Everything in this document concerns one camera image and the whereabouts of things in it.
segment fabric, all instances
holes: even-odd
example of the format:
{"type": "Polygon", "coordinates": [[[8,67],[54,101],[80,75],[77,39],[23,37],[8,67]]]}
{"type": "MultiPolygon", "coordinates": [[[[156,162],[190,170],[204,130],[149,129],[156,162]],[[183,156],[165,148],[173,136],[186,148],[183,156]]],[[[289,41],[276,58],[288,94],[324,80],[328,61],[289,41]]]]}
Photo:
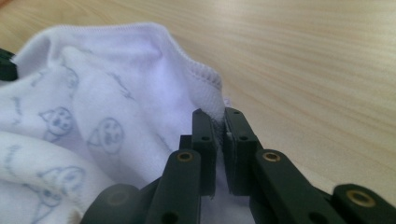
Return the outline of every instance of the fabric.
{"type": "MultiPolygon", "coordinates": [[[[52,27],[13,62],[20,79],[0,83],[0,223],[79,223],[108,186],[161,176],[192,111],[221,127],[219,75],[158,24],[52,27]]],[[[224,176],[219,154],[201,223],[253,223],[224,176]]]]}

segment gray cartoon print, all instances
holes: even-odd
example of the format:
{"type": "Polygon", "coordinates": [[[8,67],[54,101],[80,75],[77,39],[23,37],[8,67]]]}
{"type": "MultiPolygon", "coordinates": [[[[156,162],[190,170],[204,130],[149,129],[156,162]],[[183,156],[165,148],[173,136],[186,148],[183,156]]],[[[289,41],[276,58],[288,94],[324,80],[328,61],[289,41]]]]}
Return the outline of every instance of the gray cartoon print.
{"type": "Polygon", "coordinates": [[[42,189],[36,186],[25,186],[34,191],[39,200],[31,222],[32,224],[39,223],[39,221],[43,220],[55,209],[55,207],[57,207],[62,202],[62,196],[60,194],[53,193],[47,189],[42,189]]]}
{"type": "Polygon", "coordinates": [[[88,147],[93,158],[105,171],[120,170],[120,150],[124,140],[121,125],[113,118],[103,119],[93,130],[88,147]]]}
{"type": "Polygon", "coordinates": [[[79,193],[85,178],[85,171],[77,166],[56,167],[37,174],[44,183],[52,188],[60,188],[66,196],[79,193]]]}
{"type": "Polygon", "coordinates": [[[73,119],[70,112],[64,107],[57,107],[40,113],[39,116],[47,122],[44,140],[56,142],[67,135],[73,128],[73,119]]]}
{"type": "Polygon", "coordinates": [[[134,97],[132,96],[131,92],[128,91],[128,89],[126,89],[126,87],[124,86],[124,84],[121,81],[121,77],[120,75],[116,75],[114,73],[107,73],[110,77],[113,77],[114,80],[117,82],[117,84],[119,84],[120,86],[120,93],[123,97],[127,98],[127,99],[131,99],[134,100],[134,97]]]}
{"type": "Polygon", "coordinates": [[[39,82],[41,82],[43,80],[43,78],[49,73],[49,71],[50,71],[49,69],[44,69],[44,70],[38,72],[35,75],[35,78],[30,83],[30,85],[32,87],[35,87],[39,82]]]}
{"type": "Polygon", "coordinates": [[[67,88],[70,90],[69,97],[73,98],[74,92],[78,88],[78,83],[79,83],[78,75],[73,69],[67,67],[66,65],[63,65],[63,68],[65,69],[66,85],[67,88]]]}
{"type": "Polygon", "coordinates": [[[13,119],[12,125],[18,125],[21,124],[21,118],[23,116],[22,111],[21,111],[21,97],[17,97],[14,96],[11,98],[11,100],[14,103],[14,107],[15,107],[15,114],[16,114],[16,118],[13,119]]]}
{"type": "Polygon", "coordinates": [[[77,166],[55,167],[37,176],[49,189],[57,189],[61,193],[42,189],[36,186],[25,185],[34,191],[39,199],[32,224],[37,224],[45,219],[62,202],[62,195],[79,198],[80,190],[85,179],[85,171],[77,166]]]}
{"type": "Polygon", "coordinates": [[[21,150],[21,146],[20,145],[12,145],[12,146],[7,147],[6,150],[8,151],[8,153],[4,159],[4,169],[9,175],[12,175],[12,176],[18,178],[17,174],[14,171],[14,165],[12,163],[14,161],[15,156],[21,150]]]}

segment metal rivet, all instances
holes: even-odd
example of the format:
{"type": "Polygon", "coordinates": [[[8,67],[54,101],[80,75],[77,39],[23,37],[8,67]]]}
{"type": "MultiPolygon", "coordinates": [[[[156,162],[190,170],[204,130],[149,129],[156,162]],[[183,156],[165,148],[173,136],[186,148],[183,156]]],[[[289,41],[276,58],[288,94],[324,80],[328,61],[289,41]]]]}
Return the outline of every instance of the metal rivet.
{"type": "Polygon", "coordinates": [[[362,207],[375,206],[375,200],[373,199],[373,197],[361,190],[350,189],[346,192],[346,196],[350,201],[362,207]]]}
{"type": "Polygon", "coordinates": [[[181,152],[177,154],[177,159],[179,161],[191,161],[193,158],[192,153],[190,152],[181,152]]]}
{"type": "Polygon", "coordinates": [[[280,156],[274,152],[265,152],[262,157],[267,161],[280,161],[280,156]]]}
{"type": "Polygon", "coordinates": [[[111,192],[107,197],[107,203],[111,206],[120,206],[128,201],[129,193],[126,190],[111,192]]]}

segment wood grain surface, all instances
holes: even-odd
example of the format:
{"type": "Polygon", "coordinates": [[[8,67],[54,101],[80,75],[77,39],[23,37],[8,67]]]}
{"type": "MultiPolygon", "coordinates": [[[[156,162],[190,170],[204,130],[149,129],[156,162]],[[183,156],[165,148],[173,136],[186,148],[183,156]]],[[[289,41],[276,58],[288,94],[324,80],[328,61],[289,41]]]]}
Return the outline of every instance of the wood grain surface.
{"type": "Polygon", "coordinates": [[[396,2],[10,0],[0,47],[52,25],[155,21],[220,72],[223,94],[313,185],[396,205],[396,2]]]}

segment light wooden surface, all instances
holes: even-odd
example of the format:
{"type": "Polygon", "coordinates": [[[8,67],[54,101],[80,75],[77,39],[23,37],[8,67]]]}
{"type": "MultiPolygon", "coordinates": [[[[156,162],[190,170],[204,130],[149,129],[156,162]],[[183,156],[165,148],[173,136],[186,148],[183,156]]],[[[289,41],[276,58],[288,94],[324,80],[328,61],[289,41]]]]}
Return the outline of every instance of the light wooden surface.
{"type": "Polygon", "coordinates": [[[328,192],[356,183],[396,205],[396,2],[8,0],[0,47],[59,23],[155,21],[223,78],[263,145],[328,192]]]}

